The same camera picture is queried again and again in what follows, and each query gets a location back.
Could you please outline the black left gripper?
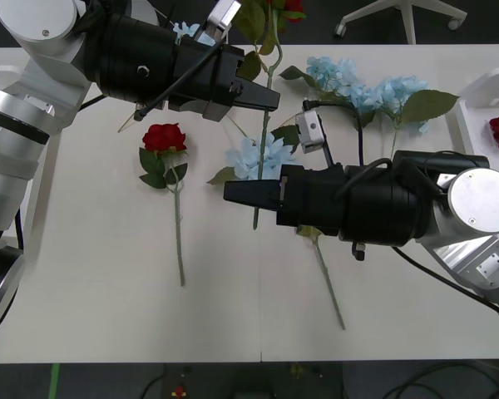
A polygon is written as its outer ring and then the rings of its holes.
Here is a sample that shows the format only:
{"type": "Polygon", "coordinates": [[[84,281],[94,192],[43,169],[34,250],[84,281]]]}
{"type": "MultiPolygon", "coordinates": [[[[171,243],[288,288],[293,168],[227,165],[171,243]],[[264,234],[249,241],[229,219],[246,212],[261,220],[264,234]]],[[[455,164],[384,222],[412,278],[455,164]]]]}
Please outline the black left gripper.
{"type": "Polygon", "coordinates": [[[221,121],[233,108],[276,111],[280,94],[237,76],[245,53],[238,47],[222,48],[168,98],[168,109],[194,112],[209,121],[221,121]]]}

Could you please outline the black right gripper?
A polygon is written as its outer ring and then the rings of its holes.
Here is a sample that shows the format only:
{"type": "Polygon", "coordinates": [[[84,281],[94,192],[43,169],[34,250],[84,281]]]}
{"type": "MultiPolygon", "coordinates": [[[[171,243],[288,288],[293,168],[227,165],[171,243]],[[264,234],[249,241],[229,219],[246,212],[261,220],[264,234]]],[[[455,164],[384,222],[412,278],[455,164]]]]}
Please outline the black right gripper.
{"type": "Polygon", "coordinates": [[[344,234],[347,202],[334,195],[346,183],[341,164],[325,170],[285,165],[278,180],[232,180],[224,184],[228,202],[276,212],[280,226],[309,226],[326,235],[344,234]]]}

